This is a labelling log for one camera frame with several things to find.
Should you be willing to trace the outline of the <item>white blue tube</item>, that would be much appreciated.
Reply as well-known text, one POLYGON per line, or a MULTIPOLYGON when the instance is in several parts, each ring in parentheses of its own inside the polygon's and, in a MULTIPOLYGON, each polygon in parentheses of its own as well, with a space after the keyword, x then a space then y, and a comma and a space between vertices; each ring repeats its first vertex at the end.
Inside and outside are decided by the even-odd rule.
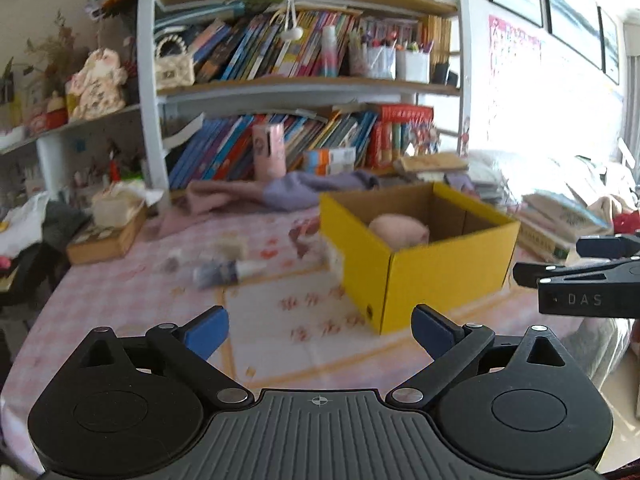
POLYGON ((254 260, 209 261, 194 269, 193 284, 198 289, 236 285, 262 275, 266 267, 254 260))

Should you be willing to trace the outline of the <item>beige eraser block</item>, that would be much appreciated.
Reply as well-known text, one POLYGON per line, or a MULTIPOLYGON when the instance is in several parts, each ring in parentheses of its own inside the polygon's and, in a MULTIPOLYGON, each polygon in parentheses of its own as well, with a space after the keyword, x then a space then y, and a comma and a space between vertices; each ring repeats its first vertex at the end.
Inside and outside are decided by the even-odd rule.
POLYGON ((246 260, 248 258, 248 241, 243 237, 219 237, 214 243, 215 252, 226 260, 246 260))

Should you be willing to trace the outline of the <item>pink plush pig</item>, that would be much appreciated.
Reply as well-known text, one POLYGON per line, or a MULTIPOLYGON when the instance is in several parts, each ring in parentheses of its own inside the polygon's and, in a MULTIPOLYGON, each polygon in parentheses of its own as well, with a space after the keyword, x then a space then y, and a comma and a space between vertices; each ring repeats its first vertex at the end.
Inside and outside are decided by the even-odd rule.
POLYGON ((369 223, 369 230, 394 252, 425 245, 430 239, 424 223, 404 214, 380 214, 369 223))

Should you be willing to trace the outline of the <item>small white carton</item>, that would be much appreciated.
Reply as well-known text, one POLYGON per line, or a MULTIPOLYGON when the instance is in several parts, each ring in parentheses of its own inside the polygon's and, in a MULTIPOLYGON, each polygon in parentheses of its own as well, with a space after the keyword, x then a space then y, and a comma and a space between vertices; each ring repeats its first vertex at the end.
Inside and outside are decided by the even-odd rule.
POLYGON ((169 254, 157 263, 155 271, 161 274, 173 274, 180 270, 181 265, 182 257, 180 254, 169 254))

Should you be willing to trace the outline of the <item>yellow cardboard box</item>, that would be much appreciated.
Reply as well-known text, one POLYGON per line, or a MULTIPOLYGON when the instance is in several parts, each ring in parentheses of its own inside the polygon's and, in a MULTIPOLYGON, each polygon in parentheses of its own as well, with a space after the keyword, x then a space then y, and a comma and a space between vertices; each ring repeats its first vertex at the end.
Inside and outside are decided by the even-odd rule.
POLYGON ((440 313, 498 292, 520 225, 443 183, 324 193, 320 232, 330 267, 375 333, 410 324, 413 308, 440 313), (382 214, 402 214, 430 231, 427 243, 395 250, 370 229, 382 214))

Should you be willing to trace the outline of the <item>pink checkered tablecloth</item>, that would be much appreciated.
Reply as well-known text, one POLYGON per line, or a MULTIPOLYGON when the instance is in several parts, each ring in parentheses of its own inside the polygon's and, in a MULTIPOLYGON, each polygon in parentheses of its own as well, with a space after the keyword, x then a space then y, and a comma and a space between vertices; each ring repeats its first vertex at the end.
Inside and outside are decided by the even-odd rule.
POLYGON ((6 446, 24 474, 41 466, 27 416, 43 388, 88 331, 138 336, 161 322, 181 324, 214 304, 231 320, 213 363, 253 389, 390 390, 427 363, 408 330, 380 336, 364 322, 323 262, 318 214, 225 214, 162 240, 140 235, 125 258, 75 266, 29 331, 1 393, 6 446), (215 255, 215 240, 243 237, 267 267, 253 281, 198 289, 192 271, 215 255), (157 263, 180 254, 178 272, 157 263))

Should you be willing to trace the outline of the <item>brown notebook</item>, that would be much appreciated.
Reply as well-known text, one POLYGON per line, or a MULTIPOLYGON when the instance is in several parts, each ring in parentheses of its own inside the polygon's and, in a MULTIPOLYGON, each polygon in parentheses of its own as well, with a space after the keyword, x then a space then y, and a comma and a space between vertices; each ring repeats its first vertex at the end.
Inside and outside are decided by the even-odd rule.
POLYGON ((453 152, 402 156, 394 161, 394 166, 406 174, 465 171, 469 168, 468 162, 453 152))

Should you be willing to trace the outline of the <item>tissue pack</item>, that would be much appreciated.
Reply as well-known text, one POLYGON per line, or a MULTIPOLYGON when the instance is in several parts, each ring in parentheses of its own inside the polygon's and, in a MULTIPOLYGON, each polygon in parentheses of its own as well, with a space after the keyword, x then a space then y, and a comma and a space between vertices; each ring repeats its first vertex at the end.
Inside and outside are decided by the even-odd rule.
POLYGON ((91 197, 91 213, 100 228, 123 228, 144 207, 153 206, 163 190, 148 188, 141 180, 112 183, 91 197))

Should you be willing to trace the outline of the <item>pile of clothes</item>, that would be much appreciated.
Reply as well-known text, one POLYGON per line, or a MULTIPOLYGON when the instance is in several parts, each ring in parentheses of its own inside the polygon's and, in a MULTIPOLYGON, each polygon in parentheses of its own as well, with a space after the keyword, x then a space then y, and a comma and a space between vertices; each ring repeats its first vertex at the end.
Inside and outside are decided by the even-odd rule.
POLYGON ((88 226, 83 210, 41 192, 1 213, 1 305, 36 303, 43 286, 54 292, 70 267, 66 248, 88 226))

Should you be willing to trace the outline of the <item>pink purple towel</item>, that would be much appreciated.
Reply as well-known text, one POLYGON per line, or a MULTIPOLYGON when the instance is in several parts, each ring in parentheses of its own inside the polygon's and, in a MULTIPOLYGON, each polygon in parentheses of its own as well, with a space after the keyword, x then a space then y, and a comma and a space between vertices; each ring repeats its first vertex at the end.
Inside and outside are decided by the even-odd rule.
POLYGON ((272 211, 292 212, 317 207, 325 192, 369 191, 379 186, 380 179, 364 170, 330 176, 293 171, 269 182, 192 181, 181 203, 160 218, 157 237, 189 229, 231 204, 252 203, 272 211))

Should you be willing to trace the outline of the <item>red book set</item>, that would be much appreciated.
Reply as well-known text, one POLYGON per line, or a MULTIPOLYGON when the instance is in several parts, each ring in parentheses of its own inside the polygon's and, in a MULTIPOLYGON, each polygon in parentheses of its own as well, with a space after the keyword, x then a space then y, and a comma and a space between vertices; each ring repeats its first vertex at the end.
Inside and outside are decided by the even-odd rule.
POLYGON ((374 122, 367 147, 367 168, 386 168, 404 156, 435 154, 439 134, 434 108, 412 104, 373 104, 374 122))

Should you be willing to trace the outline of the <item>orange white small box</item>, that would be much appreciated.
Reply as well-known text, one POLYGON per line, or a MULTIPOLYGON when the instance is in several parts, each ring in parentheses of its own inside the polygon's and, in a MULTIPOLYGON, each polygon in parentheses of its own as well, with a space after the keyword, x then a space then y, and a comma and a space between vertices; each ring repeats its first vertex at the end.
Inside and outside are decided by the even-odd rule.
POLYGON ((303 170, 317 176, 344 174, 355 169, 356 148, 322 148, 306 151, 303 170))

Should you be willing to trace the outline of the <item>white pen holder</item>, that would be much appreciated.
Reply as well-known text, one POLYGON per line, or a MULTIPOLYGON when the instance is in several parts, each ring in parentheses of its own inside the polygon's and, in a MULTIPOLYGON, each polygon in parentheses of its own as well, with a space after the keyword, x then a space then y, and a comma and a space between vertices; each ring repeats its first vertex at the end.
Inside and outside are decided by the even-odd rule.
POLYGON ((423 51, 396 51, 396 79, 428 84, 431 78, 430 55, 423 51))

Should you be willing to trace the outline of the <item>pink doll figure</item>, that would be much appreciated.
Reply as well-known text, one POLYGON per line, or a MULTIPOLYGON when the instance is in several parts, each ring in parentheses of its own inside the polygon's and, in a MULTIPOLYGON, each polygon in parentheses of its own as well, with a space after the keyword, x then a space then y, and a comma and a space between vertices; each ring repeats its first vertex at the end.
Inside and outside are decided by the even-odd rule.
POLYGON ((70 80, 68 94, 77 98, 73 120, 93 120, 122 110, 126 106, 122 87, 127 78, 117 52, 107 48, 91 52, 70 80))

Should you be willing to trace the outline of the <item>cream quilted handbag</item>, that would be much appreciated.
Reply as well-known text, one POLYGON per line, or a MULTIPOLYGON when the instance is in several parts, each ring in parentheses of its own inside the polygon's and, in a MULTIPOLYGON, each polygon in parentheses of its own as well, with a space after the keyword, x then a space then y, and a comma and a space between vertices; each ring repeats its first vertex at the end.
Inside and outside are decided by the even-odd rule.
POLYGON ((190 87, 195 82, 193 58, 178 35, 168 35, 155 46, 154 74, 157 90, 190 87), (175 47, 177 54, 163 54, 164 47, 175 47))

